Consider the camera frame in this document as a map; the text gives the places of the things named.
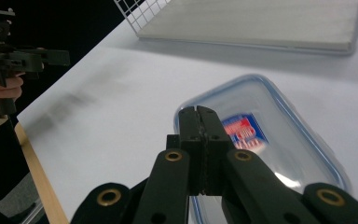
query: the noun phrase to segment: label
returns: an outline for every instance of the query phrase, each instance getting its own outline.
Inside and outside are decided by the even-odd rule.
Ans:
[[[267,146],[267,138],[253,114],[235,115],[223,120],[222,123],[237,149],[248,149],[259,153]]]

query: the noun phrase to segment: plastic container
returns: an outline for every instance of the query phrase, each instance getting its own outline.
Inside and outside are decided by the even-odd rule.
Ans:
[[[308,184],[324,182],[351,191],[330,147],[267,78],[238,77],[183,103],[178,111],[191,105],[216,111],[236,147],[255,152],[288,188],[302,193]],[[178,133],[177,116],[174,128]],[[199,196],[191,202],[197,223],[225,221],[219,197]]]

